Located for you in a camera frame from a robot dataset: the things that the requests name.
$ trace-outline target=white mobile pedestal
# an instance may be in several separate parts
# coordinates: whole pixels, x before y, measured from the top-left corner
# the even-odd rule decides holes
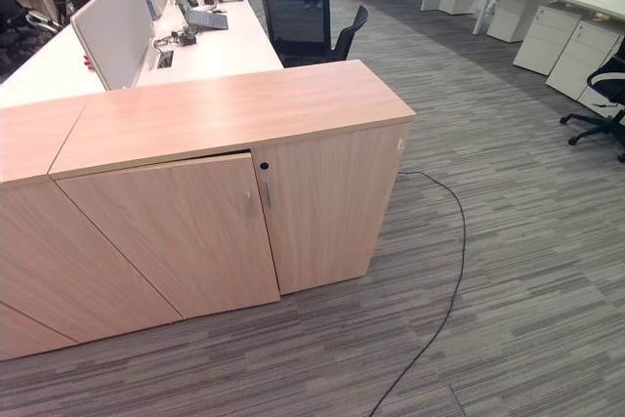
[[[541,6],[515,57],[514,65],[549,75],[584,11],[561,4]]]
[[[586,79],[618,51],[624,37],[623,23],[582,21],[549,75],[547,85],[598,114],[613,114],[614,108],[594,105],[607,104],[607,100],[588,88]]]

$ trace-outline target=cabinet handle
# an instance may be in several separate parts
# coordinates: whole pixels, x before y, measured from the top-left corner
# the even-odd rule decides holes
[[[250,216],[254,216],[254,199],[252,199],[252,192],[246,192],[245,198],[247,199],[247,210]]]
[[[265,183],[265,200],[267,201],[267,206],[271,209],[271,191],[269,183]]]

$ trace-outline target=chair base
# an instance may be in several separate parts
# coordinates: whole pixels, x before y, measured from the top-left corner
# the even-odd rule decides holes
[[[595,134],[611,134],[618,142],[625,146],[625,127],[620,124],[623,117],[625,117],[625,110],[620,110],[614,117],[609,118],[585,116],[583,114],[571,113],[565,117],[562,117],[560,119],[560,123],[566,124],[569,119],[576,119],[578,121],[587,122],[589,124],[595,125],[595,127],[593,127],[592,129],[586,132],[582,132],[581,134],[578,134],[577,136],[568,139],[568,144],[570,146],[576,146],[580,139],[588,136],[593,136]],[[620,161],[621,163],[625,163],[625,153],[621,154],[618,157],[618,161]]]

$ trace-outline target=drawer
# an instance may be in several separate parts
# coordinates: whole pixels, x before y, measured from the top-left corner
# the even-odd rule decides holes
[[[577,100],[586,88],[586,79],[597,68],[562,53],[547,79],[547,85]]]
[[[562,48],[564,48],[574,29],[575,23],[571,23],[567,28],[555,28],[553,26],[541,24],[540,22],[535,21],[527,32],[526,37],[540,39],[553,44],[559,44]]]
[[[577,25],[571,37],[571,41],[581,43],[596,51],[601,51],[605,56],[619,38],[620,35],[615,31],[610,31],[598,25],[583,21]]]
[[[610,104],[610,102],[590,87],[584,89],[578,101],[603,117],[613,116],[618,112],[618,107],[594,106],[594,104]]]
[[[563,49],[564,44],[526,37],[515,57],[514,65],[549,75]]]
[[[573,36],[570,41],[568,41],[564,53],[581,63],[587,64],[592,68],[592,71],[595,71],[605,60],[612,46],[613,44],[607,48],[597,49],[585,42],[580,42]]]
[[[536,12],[535,22],[556,29],[573,29],[579,23],[581,17],[549,7],[539,7]]]

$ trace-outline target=laptop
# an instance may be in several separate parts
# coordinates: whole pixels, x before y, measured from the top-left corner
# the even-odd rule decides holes
[[[187,0],[175,1],[189,25],[203,29],[228,29],[228,17],[225,15],[193,10]]]

